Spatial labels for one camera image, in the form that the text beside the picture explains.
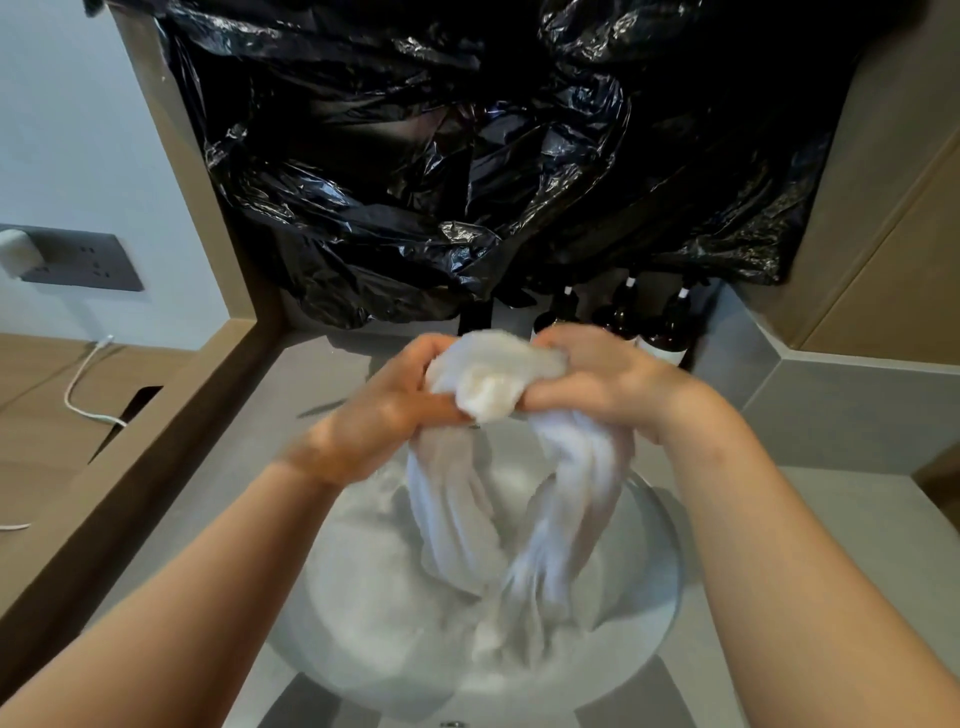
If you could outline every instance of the round sink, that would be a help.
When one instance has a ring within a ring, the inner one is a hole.
[[[549,464],[521,419],[477,434],[495,522],[511,533]],[[348,488],[331,510],[271,634],[291,667],[398,720],[470,723],[569,713],[654,656],[677,612],[682,565],[673,524],[639,477],[627,479],[573,584],[576,623],[554,633],[542,664],[491,667],[469,657],[478,600],[420,566],[406,456]]]

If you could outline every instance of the person's right arm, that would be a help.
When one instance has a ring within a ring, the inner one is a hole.
[[[827,533],[716,392],[602,329],[555,326],[572,373],[535,411],[582,410],[664,446],[713,620],[755,728],[960,725],[960,684]]]

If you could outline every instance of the gray outlet panel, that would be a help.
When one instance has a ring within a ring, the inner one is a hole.
[[[23,230],[30,235],[43,255],[44,264],[25,273],[22,280],[115,291],[143,290],[140,276],[133,269],[116,235],[0,225],[0,231],[10,228]]]

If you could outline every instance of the white charger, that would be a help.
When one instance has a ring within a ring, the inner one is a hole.
[[[30,235],[10,228],[0,231],[0,268],[12,279],[30,273],[43,265],[43,255]]]

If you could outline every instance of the wet white cloth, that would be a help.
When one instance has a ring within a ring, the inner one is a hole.
[[[562,353],[532,347],[505,331],[467,334],[426,372],[431,392],[452,393],[478,424],[509,416],[533,381],[566,373]],[[516,642],[528,663],[546,648],[549,623],[570,616],[570,583],[606,528],[634,454],[633,433],[579,412],[529,416],[555,475],[530,499],[518,551],[507,554],[473,464],[473,431],[422,430],[410,443],[407,481],[431,575],[482,596],[488,619],[474,653]]]

